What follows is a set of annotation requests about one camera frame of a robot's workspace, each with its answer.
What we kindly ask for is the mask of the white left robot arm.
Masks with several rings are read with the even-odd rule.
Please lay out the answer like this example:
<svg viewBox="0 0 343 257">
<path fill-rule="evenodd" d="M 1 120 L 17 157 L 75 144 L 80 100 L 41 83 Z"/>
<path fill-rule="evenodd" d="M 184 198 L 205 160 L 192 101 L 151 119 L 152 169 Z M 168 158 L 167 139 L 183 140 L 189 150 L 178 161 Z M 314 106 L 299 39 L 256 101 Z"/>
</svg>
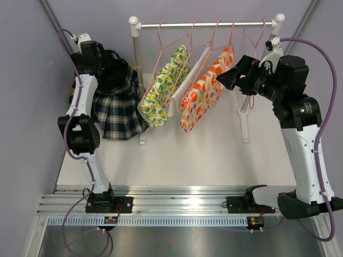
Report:
<svg viewBox="0 0 343 257">
<path fill-rule="evenodd" d="M 68 154 L 81 160 L 91 188 L 84 199 L 88 213 L 109 213 L 121 205 L 99 160 L 101 139 L 128 140 L 148 124 L 137 110 L 140 88 L 137 71 L 117 52 L 94 40 L 77 40 L 70 56 L 75 91 L 70 109 L 57 120 Z"/>
</svg>

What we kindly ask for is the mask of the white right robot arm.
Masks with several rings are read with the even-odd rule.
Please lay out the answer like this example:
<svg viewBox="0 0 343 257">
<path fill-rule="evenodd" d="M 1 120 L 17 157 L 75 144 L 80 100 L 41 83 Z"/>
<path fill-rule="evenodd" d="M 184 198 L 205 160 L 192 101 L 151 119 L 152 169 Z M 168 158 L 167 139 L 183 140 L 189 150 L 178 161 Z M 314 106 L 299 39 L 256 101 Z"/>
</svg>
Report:
<svg viewBox="0 0 343 257">
<path fill-rule="evenodd" d="M 316 135 L 323 127 L 318 102 L 304 93 L 309 68 L 298 56 L 282 56 L 269 72 L 263 62 L 244 55 L 237 63 L 237 81 L 243 93 L 259 94 L 270 100 L 281 127 L 296 187 L 284 189 L 259 185 L 246 190 L 244 208 L 256 212 L 261 206 L 281 211 L 289 220 L 342 210 L 324 168 L 317 172 Z"/>
</svg>

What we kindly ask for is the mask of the lemon print skirt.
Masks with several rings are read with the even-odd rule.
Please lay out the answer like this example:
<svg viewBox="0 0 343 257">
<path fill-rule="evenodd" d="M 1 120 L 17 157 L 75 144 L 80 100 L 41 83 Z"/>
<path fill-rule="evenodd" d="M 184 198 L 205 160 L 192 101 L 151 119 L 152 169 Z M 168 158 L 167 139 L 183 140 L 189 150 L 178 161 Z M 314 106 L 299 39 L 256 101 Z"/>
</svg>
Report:
<svg viewBox="0 0 343 257">
<path fill-rule="evenodd" d="M 159 127 L 168 121 L 167 103 L 191 71 L 188 57 L 186 46 L 180 45 L 138 103 L 137 110 L 149 127 Z"/>
</svg>

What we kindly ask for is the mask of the orange floral skirt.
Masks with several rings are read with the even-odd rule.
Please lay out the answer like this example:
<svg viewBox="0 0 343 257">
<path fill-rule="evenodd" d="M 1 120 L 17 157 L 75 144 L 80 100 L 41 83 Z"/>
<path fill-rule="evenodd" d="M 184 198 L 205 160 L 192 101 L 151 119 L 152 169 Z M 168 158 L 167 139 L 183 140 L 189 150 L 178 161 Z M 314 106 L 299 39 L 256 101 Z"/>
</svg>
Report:
<svg viewBox="0 0 343 257">
<path fill-rule="evenodd" d="M 181 103 L 181 129 L 190 132 L 195 124 L 215 105 L 225 87 L 217 76 L 234 66 L 234 48 L 227 47 L 216 58 L 207 72 L 192 85 Z"/>
</svg>

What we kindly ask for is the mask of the navy white plaid skirt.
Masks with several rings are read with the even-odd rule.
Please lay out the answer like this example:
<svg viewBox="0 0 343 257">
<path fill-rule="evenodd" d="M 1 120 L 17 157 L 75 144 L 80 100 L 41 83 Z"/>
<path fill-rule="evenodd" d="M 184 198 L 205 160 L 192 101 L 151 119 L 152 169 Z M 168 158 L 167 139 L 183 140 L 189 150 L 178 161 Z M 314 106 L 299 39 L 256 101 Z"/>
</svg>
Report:
<svg viewBox="0 0 343 257">
<path fill-rule="evenodd" d="M 128 140 L 148 129 L 137 109 L 141 100 L 138 74 L 117 52 L 106 50 L 106 55 L 110 66 L 100 78 L 92 111 L 104 139 Z"/>
</svg>

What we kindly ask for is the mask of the white metal clothes rack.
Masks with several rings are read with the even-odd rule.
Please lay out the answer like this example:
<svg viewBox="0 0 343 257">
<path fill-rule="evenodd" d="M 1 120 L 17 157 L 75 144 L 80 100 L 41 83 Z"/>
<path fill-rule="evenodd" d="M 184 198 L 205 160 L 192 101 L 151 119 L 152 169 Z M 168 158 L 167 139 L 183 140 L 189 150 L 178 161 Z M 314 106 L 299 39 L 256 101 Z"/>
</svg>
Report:
<svg viewBox="0 0 343 257">
<path fill-rule="evenodd" d="M 278 33 L 280 31 L 281 25 L 285 20 L 285 15 L 282 13 L 277 14 L 274 19 L 271 21 L 265 22 L 265 21 L 259 21 L 259 22 L 200 22 L 200 23 L 166 23 L 161 25 L 159 24 L 143 24 L 139 21 L 139 19 L 136 16 L 131 16 L 129 18 L 129 24 L 130 24 L 130 30 L 131 30 L 131 36 L 133 39 L 133 48 L 135 53 L 135 61 L 136 61 L 136 67 L 137 67 L 137 73 L 138 73 L 138 81 L 139 86 L 141 90 L 144 90 L 144 80 L 143 80 L 143 61 L 141 58 L 141 48 L 139 43 L 139 34 L 141 30 L 144 29 L 187 29 L 187 28 L 256 28 L 256 27 L 270 27 L 271 32 L 269 39 L 272 39 L 274 37 L 278 36 Z M 247 121 L 247 115 L 248 115 L 248 104 L 251 99 L 251 96 L 246 96 L 242 105 L 238 108 L 237 114 L 240 118 L 240 124 L 241 124 L 241 134 L 242 134 L 242 141 L 243 143 L 249 143 L 249 132 L 248 132 L 248 121 Z"/>
</svg>

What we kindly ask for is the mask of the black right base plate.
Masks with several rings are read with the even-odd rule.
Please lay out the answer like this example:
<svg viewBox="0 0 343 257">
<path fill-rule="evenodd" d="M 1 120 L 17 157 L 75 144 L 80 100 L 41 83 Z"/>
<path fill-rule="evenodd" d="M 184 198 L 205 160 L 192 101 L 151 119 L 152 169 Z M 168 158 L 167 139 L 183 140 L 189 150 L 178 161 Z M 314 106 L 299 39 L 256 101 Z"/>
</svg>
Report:
<svg viewBox="0 0 343 257">
<path fill-rule="evenodd" d="M 251 205 L 242 196 L 228 196 L 221 204 L 229 214 L 274 214 L 275 209 L 268 206 Z"/>
</svg>

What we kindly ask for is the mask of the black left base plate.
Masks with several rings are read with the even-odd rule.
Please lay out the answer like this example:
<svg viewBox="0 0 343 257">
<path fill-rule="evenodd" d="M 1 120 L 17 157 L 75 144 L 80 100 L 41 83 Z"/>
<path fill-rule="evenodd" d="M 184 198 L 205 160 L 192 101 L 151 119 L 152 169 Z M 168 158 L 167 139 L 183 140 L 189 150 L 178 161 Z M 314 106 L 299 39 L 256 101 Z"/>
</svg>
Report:
<svg viewBox="0 0 343 257">
<path fill-rule="evenodd" d="M 115 196 L 113 192 L 91 193 L 87 199 L 86 213 L 124 213 L 131 214 L 133 207 L 133 197 Z"/>
</svg>

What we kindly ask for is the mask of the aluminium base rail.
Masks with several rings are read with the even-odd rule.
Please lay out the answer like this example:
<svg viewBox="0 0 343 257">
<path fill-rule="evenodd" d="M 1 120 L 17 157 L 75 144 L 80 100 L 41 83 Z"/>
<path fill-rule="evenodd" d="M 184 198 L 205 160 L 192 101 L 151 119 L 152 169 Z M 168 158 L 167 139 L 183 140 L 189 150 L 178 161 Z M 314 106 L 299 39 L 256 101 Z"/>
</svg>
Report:
<svg viewBox="0 0 343 257">
<path fill-rule="evenodd" d="M 42 196 L 37 213 L 62 215 L 80 200 L 85 185 L 58 185 Z M 246 186 L 113 186 L 116 196 L 133 197 L 133 216 L 220 216 L 228 196 L 242 196 Z"/>
</svg>

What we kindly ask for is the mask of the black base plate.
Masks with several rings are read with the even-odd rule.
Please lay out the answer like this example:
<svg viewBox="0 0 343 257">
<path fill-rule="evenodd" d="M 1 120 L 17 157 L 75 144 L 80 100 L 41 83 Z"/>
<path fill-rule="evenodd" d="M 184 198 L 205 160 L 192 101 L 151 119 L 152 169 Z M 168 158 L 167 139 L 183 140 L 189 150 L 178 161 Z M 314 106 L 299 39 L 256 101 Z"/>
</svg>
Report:
<svg viewBox="0 0 343 257">
<path fill-rule="evenodd" d="M 229 214 L 274 214 L 275 209 L 268 206 L 251 205 L 242 196 L 228 196 L 221 204 Z"/>
<path fill-rule="evenodd" d="M 133 207 L 133 197 L 115 196 L 113 192 L 91 193 L 87 199 L 86 213 L 124 213 L 131 214 Z"/>
</svg>

